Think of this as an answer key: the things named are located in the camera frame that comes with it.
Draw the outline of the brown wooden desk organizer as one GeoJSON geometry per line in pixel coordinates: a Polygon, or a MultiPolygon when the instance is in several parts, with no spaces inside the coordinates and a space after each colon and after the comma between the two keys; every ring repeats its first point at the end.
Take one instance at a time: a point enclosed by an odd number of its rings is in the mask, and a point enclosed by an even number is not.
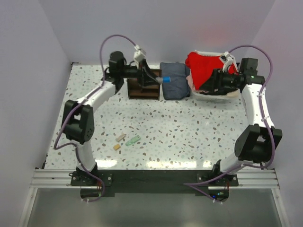
{"type": "Polygon", "coordinates": [[[159,100],[160,99],[160,84],[152,84],[142,87],[139,83],[136,69],[128,69],[125,72],[127,76],[127,93],[129,99],[148,99],[148,100],[159,100]]]}

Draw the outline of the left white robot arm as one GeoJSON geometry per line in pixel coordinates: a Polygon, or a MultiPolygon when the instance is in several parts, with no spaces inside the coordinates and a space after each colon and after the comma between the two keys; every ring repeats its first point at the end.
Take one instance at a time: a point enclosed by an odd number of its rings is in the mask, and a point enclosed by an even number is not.
{"type": "Polygon", "coordinates": [[[98,175],[98,165],[93,157],[90,142],[95,130],[95,111],[120,91],[124,79],[135,79],[143,88],[170,82],[170,78],[163,78],[153,73],[141,50],[134,53],[134,66],[126,63],[121,51],[112,52],[108,63],[101,85],[82,98],[76,101],[68,100],[65,103],[60,130],[60,133],[69,140],[69,145],[75,148],[78,165],[72,179],[100,188],[104,183],[98,175]]]}

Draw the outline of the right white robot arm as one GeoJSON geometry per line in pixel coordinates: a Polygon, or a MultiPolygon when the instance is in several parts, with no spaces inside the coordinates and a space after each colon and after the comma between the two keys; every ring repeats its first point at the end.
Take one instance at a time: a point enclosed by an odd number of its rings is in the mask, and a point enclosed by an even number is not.
{"type": "Polygon", "coordinates": [[[237,74],[214,69],[211,75],[213,88],[232,88],[240,91],[248,126],[236,139],[234,153],[218,160],[205,178],[217,186],[232,179],[244,167],[260,168],[272,164],[282,131],[273,124],[266,103],[266,80],[258,75],[258,60],[244,58],[237,74]]]}

